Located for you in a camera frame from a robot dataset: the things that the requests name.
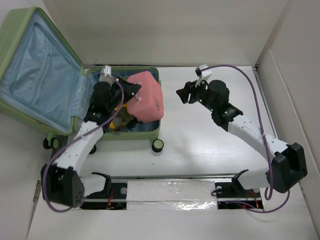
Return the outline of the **pink jewelry box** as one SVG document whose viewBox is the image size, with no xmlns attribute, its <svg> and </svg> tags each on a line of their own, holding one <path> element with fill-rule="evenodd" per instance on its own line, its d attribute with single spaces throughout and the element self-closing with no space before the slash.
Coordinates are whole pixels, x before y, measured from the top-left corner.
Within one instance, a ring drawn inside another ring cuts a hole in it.
<svg viewBox="0 0 320 240">
<path fill-rule="evenodd" d="M 162 87 L 151 72 L 136 73 L 127 81 L 141 86 L 137 94 L 127 102 L 127 112 L 143 123 L 161 120 L 164 116 Z"/>
</svg>

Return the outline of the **camouflage clothing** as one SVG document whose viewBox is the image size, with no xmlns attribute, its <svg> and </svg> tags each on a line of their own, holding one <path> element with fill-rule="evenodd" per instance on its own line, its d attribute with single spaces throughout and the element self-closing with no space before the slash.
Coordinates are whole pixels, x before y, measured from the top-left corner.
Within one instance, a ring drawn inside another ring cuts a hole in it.
<svg viewBox="0 0 320 240">
<path fill-rule="evenodd" d="M 123 104 L 121 106 L 119 112 L 111 121 L 107 129 L 108 133 L 118 132 L 128 124 L 130 124 L 132 121 L 136 120 L 136 117 L 128 112 L 127 106 L 127 104 Z"/>
</svg>

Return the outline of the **green hard-shell suitcase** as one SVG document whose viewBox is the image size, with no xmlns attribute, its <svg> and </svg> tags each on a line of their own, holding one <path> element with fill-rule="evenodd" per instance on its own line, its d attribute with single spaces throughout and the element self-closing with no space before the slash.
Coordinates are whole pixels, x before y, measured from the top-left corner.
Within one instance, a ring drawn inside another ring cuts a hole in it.
<svg viewBox="0 0 320 240">
<path fill-rule="evenodd" d="M 39 7 L 8 12 L 0 28 L 0 110 L 43 133 L 57 149 L 79 130 L 99 68 L 85 70 L 55 24 Z"/>
</svg>

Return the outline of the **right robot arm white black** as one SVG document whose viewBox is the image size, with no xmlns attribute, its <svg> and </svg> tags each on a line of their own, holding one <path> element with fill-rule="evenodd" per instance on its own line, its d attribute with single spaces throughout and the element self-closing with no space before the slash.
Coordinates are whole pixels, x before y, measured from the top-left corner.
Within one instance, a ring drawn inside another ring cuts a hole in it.
<svg viewBox="0 0 320 240">
<path fill-rule="evenodd" d="M 217 126 L 240 138 L 271 162 L 267 168 L 237 173 L 231 184 L 235 196 L 242 197 L 250 189 L 268 187 L 284 194 L 308 174 L 303 147 L 296 142 L 288 144 L 279 140 L 253 124 L 229 102 L 230 91 L 223 81 L 204 80 L 201 84 L 188 81 L 176 93 L 183 104 L 198 102 L 203 105 L 211 112 Z"/>
</svg>

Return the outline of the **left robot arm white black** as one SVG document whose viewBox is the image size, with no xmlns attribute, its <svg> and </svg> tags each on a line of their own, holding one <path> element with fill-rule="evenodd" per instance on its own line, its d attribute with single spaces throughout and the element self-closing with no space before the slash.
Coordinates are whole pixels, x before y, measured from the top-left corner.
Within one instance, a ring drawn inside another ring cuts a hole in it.
<svg viewBox="0 0 320 240">
<path fill-rule="evenodd" d="M 116 77 L 110 82 L 99 81 L 93 87 L 87 114 L 73 141 L 59 150 L 41 170 L 42 195 L 48 207 L 60 212 L 53 204 L 63 205 L 65 212 L 78 208 L 85 199 L 97 194 L 107 198 L 112 194 L 111 177 L 100 172 L 80 176 L 81 168 L 98 140 L 108 130 L 110 123 L 123 104 L 141 89 Z"/>
</svg>

